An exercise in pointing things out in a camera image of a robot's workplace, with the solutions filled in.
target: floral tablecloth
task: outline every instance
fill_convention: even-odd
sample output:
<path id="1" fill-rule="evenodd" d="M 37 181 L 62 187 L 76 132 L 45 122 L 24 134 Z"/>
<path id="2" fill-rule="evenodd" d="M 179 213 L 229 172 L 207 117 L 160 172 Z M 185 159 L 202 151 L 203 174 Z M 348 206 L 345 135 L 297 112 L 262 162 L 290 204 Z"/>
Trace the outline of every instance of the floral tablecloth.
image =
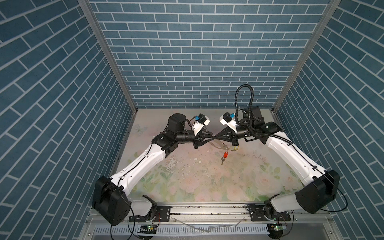
<path id="1" fill-rule="evenodd" d="M 222 109 L 139 110 L 118 171 L 148 147 L 175 112 L 189 119 L 199 113 L 206 114 L 211 119 L 209 131 L 217 133 L 223 129 L 218 122 L 224 113 Z M 179 144 L 139 181 L 130 196 L 145 194 L 157 202 L 264 201 L 275 194 L 302 188 L 295 172 L 260 141 L 241 139 L 239 145 L 238 151 L 229 151 L 221 164 L 225 150 L 218 140 L 198 149 L 191 143 Z"/>

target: aluminum corner post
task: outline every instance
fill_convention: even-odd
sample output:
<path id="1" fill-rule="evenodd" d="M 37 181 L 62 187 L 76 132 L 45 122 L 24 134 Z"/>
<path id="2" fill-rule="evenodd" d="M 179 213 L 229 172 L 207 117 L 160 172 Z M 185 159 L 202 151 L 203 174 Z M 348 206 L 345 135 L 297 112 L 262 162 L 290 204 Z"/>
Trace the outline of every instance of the aluminum corner post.
<path id="1" fill-rule="evenodd" d="M 115 58 L 112 55 L 111 49 L 108 46 L 107 40 L 104 37 L 104 34 L 100 28 L 100 25 L 96 19 L 96 15 L 92 10 L 91 4 L 89 3 L 89 0 L 78 0 L 81 9 L 84 12 L 84 15 L 86 19 L 88 20 L 89 25 L 91 26 L 91 29 L 93 33 L 95 34 L 95 37 L 121 87 L 122 92 L 124 93 L 125 98 L 128 101 L 128 104 L 131 106 L 133 113 L 137 112 L 137 108 L 135 106 L 135 103 L 133 99 L 131 98 L 131 95 L 129 94 L 127 85 L 125 84 L 124 78 L 119 70 L 119 67 L 115 61 Z"/>
<path id="2" fill-rule="evenodd" d="M 283 100 L 285 96 L 288 94 L 290 88 L 292 87 L 293 83 L 295 82 L 297 76 L 299 75 L 301 69 L 303 68 L 305 62 L 307 61 L 309 55 L 311 54 L 313 48 L 315 47 L 317 41 L 319 40 L 321 34 L 323 33 L 325 27 L 327 26 L 329 20 L 331 19 L 333 13 L 335 12 L 336 8 L 339 6 L 341 0 L 330 0 L 327 7 L 325 8 L 323 15 L 321 16 L 318 24 L 316 25 L 315 29 L 313 30 L 313 33 L 311 37 L 309 38 L 302 54 L 300 55 L 299 59 L 297 60 L 296 65 L 293 67 L 293 70 L 290 74 L 290 76 L 287 79 L 287 82 L 285 83 L 283 89 L 281 90 L 280 95 L 278 96 L 276 102 L 274 103 L 272 110 L 273 112 L 277 112 L 281 104 L 283 103 Z"/>

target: blue brick wall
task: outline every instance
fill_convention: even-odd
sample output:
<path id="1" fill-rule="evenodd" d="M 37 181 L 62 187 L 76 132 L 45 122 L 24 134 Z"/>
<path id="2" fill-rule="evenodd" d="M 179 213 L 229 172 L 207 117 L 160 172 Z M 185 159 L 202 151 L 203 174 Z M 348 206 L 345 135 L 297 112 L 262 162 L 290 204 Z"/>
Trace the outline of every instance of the blue brick wall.
<path id="1" fill-rule="evenodd" d="M 382 0 L 342 0 L 278 110 L 293 141 L 340 174 L 345 239 L 383 239 L 383 12 Z"/>
<path id="2" fill-rule="evenodd" d="M 328 2 L 91 0 L 138 108 L 272 107 Z"/>
<path id="3" fill-rule="evenodd" d="M 0 239 L 73 239 L 132 111 L 77 0 L 0 1 Z"/>

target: scratched surface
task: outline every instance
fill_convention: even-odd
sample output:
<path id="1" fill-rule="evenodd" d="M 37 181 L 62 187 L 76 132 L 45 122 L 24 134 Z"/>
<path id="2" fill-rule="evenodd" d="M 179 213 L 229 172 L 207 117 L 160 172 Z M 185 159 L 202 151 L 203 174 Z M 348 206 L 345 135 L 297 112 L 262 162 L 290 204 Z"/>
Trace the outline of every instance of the scratched surface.
<path id="1" fill-rule="evenodd" d="M 218 119 L 225 111 L 228 110 L 140 109 L 117 170 L 148 147 L 173 113 L 182 113 L 187 119 L 202 113 L 211 120 L 208 131 L 216 134 L 224 128 Z M 262 115 L 265 122 L 273 121 L 269 110 L 262 110 Z M 228 143 L 230 150 L 223 164 L 223 144 L 218 140 L 212 142 L 198 149 L 192 143 L 179 144 L 139 181 L 130 196 L 145 194 L 157 202 L 264 201 L 275 194 L 302 188 L 295 172 L 260 141 L 241 139 L 238 151 L 230 151 L 234 147 Z"/>

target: robotic arm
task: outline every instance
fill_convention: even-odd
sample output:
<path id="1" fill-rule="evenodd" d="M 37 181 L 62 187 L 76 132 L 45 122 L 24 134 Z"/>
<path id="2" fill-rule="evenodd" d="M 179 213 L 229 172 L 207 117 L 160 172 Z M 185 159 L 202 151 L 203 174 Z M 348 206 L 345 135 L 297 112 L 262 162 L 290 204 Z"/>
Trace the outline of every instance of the robotic arm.
<path id="1" fill-rule="evenodd" d="M 93 207 L 111 225 L 117 225 L 127 215 L 132 215 L 130 209 L 134 209 L 135 215 L 151 220 L 156 213 L 157 204 L 145 195 L 139 199 L 130 199 L 127 196 L 152 167 L 172 153 L 179 143 L 191 142 L 197 149 L 209 141 L 219 139 L 237 146 L 241 138 L 247 142 L 259 139 L 277 152 L 297 173 L 304 185 L 303 189 L 295 193 L 276 195 L 266 200 L 264 210 L 267 218 L 278 218 L 280 213 L 296 209 L 315 213 L 334 200 L 339 175 L 334 170 L 326 171 L 299 150 L 276 123 L 264 123 L 259 107 L 251 105 L 252 101 L 248 109 L 242 111 L 241 120 L 234 113 L 221 116 L 220 122 L 227 127 L 216 135 L 206 130 L 210 120 L 202 114 L 195 118 L 193 125 L 184 115 L 173 114 L 169 117 L 165 130 L 153 138 L 151 145 L 138 158 L 109 179 L 105 176 L 99 178 L 95 184 Z"/>

